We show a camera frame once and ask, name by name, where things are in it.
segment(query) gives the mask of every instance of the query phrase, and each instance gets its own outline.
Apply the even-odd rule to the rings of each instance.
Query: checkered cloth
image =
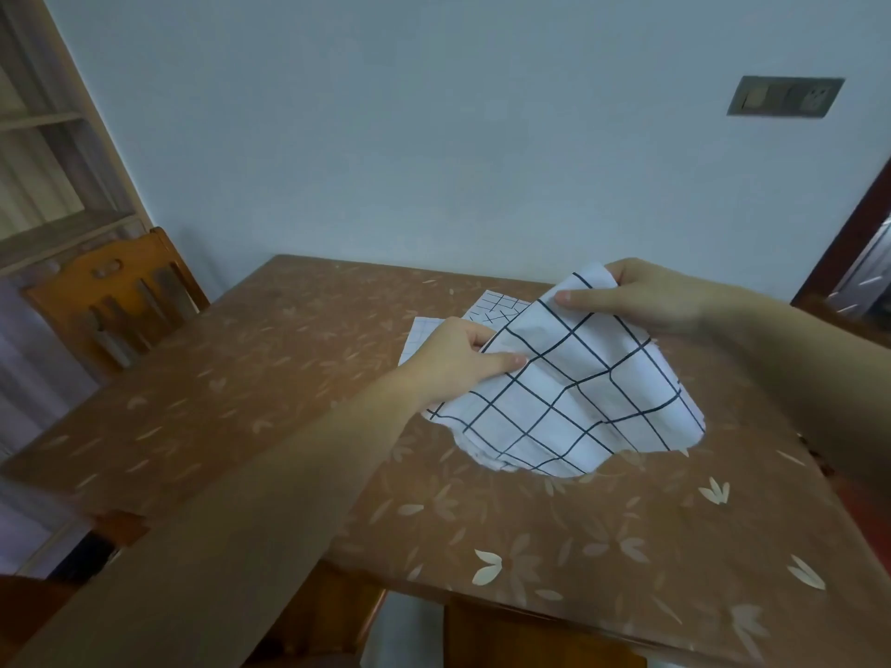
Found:
[[[529,363],[427,417],[491,469],[562,477],[591,473],[619,450],[696,445],[705,420],[652,338],[618,316],[574,312],[553,300],[558,290],[615,285],[592,264],[529,306],[486,291],[480,302],[488,297],[491,309],[484,313],[501,327],[482,352],[520,352]]]

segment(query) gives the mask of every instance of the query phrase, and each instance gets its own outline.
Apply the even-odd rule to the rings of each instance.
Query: wooden table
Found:
[[[486,289],[532,300],[546,288],[275,257],[2,473],[157,522],[394,367],[413,317],[461,315]],[[719,356],[659,345],[706,413],[689,458],[617,455],[570,480],[492,472],[416,417],[329,558],[401,591],[713,659],[891,655],[891,587],[794,433]],[[701,492],[713,479],[727,502]],[[794,575],[793,556],[825,590]]]

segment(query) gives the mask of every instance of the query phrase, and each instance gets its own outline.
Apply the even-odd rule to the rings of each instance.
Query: wooden shelf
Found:
[[[77,112],[54,112],[50,115],[0,115],[0,133],[19,129],[36,129],[52,123],[74,122],[83,117]]]
[[[59,255],[107,231],[137,221],[132,212],[85,209],[0,240],[0,276]]]

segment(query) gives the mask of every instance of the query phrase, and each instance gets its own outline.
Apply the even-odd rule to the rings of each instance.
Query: door frame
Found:
[[[817,266],[792,299],[798,305],[808,295],[825,298],[835,290],[891,212],[891,159],[878,172],[869,190],[842,226]]]

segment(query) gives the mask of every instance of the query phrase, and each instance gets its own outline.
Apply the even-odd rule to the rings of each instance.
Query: white wall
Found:
[[[212,295],[290,252],[791,297],[891,155],[891,0],[47,0]],[[743,74],[847,77],[730,118]]]

